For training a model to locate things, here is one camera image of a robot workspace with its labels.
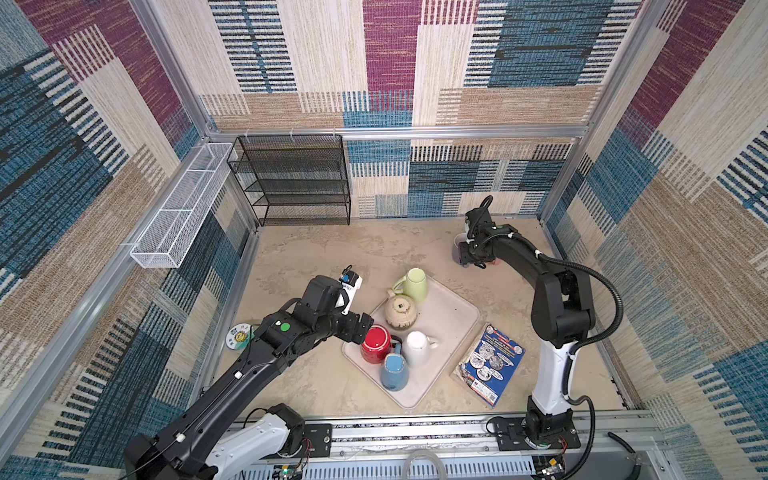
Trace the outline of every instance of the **patterned wall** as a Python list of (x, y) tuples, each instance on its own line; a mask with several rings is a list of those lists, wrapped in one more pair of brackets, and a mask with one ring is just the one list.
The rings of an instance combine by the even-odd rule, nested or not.
[[(0, 112), (2, 403), (197, 132), (127, 0), (0, 0)], [(0, 478), (117, 478), (186, 406), (249, 227), (232, 195), (182, 268), (134, 270)]]
[(253, 227), (233, 194), (219, 193), (180, 268), (133, 269), (1, 480), (117, 478), (131, 438), (187, 408)]
[(127, 0), (0, 0), (0, 404), (197, 141)]
[(768, 477), (767, 71), (768, 2), (673, 0), (547, 222), (688, 478)]
[(641, 0), (155, 0), (220, 129), (573, 124)]
[(352, 217), (454, 217), (494, 196), (494, 214), (536, 214), (571, 138), (346, 141)]

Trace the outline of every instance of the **tape roll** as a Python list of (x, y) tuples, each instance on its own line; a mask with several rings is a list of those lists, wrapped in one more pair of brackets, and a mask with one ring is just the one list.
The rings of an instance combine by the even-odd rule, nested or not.
[(242, 350), (248, 345), (250, 331), (250, 323), (238, 323), (227, 332), (227, 339), (224, 342), (232, 350)]

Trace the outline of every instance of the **black metal shelf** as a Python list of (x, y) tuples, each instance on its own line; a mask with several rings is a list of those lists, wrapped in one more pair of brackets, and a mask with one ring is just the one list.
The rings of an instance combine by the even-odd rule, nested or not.
[(352, 213), (339, 135), (238, 137), (230, 163), (261, 225), (347, 224)]
[(291, 195), (270, 194), (262, 196), (254, 207), (268, 207), (269, 205), (316, 205), (316, 204), (346, 204), (349, 199), (346, 195)]

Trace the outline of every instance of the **white cup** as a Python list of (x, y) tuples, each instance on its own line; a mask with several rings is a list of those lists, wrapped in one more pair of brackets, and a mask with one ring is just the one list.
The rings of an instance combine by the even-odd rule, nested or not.
[(424, 365), (429, 359), (429, 351), (440, 345), (437, 339), (427, 336), (419, 331), (408, 334), (402, 345), (402, 355), (406, 358), (408, 366), (413, 368)]

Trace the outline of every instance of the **beige floor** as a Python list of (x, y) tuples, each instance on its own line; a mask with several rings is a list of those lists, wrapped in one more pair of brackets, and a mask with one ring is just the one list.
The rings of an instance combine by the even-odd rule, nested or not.
[[(364, 281), (353, 311), (370, 313), (386, 295), (386, 288), (408, 268), (419, 266), (480, 309), (478, 329), (491, 322), (526, 348), (520, 367), (494, 409), (524, 411), (538, 373), (538, 337), (530, 320), (533, 289), (506, 264), (480, 270), (454, 263), (452, 241), (456, 233), (463, 231), (462, 221), (353, 220), (351, 226), (341, 227), (267, 227), (234, 323), (260, 322), (288, 299), (301, 296), (315, 275), (335, 277), (349, 264)], [(551, 252), (536, 220), (495, 221), (510, 223), (542, 251)], [(301, 415), (406, 413), (343, 356), (341, 346), (341, 340), (332, 338), (300, 357), (251, 402), (249, 410), (286, 402)], [(490, 410), (450, 375), (460, 355), (454, 355), (450, 368), (413, 413)], [(237, 353), (225, 348), (219, 375), (236, 358)], [(595, 346), (585, 347), (579, 354), (572, 392), (575, 396), (588, 393), (597, 409), (623, 408)]]

